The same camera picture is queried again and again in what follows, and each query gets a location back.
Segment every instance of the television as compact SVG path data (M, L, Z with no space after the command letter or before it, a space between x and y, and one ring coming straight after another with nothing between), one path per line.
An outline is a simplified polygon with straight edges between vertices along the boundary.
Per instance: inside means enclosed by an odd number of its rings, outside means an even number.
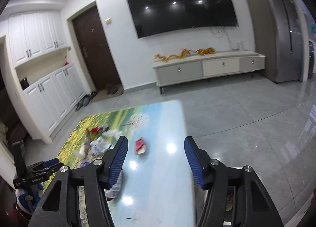
M238 26L232 0L127 0L139 38L172 30Z

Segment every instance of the shoe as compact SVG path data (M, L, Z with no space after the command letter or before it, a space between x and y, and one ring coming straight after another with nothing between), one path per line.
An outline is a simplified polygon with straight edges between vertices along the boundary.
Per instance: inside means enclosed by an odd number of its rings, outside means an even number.
M117 93L118 92L118 88L117 88L117 85L112 85L112 87L111 87L111 94L115 94L115 93Z
M91 101L90 95L85 95L83 97L83 105L84 106L87 106L90 103L90 101Z
M111 93L111 85L107 84L106 85L106 94L110 94Z
M78 111L79 109L81 109L83 106L83 98L77 103L76 105L76 111Z
M92 100L95 96L97 96L99 92L98 91L92 91L90 94L90 100Z

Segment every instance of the light switch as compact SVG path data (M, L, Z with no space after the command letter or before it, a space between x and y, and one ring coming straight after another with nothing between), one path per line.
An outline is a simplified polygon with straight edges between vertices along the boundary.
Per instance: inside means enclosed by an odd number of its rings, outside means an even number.
M111 18L107 18L106 20L105 20L105 24L111 24L112 23L112 19Z

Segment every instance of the refrigerator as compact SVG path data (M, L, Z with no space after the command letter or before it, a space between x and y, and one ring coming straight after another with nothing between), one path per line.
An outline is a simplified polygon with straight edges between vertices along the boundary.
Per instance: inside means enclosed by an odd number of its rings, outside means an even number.
M293 0L247 0L255 51L266 56L263 75L279 83L301 80L302 34Z

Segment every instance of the tv stand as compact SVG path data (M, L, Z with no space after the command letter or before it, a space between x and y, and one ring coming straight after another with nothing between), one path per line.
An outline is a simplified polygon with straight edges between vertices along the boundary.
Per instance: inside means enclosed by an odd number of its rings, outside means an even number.
M153 63L160 94L163 87L169 85L254 72L264 67L265 56L252 51L225 51L171 59L168 62L157 60Z

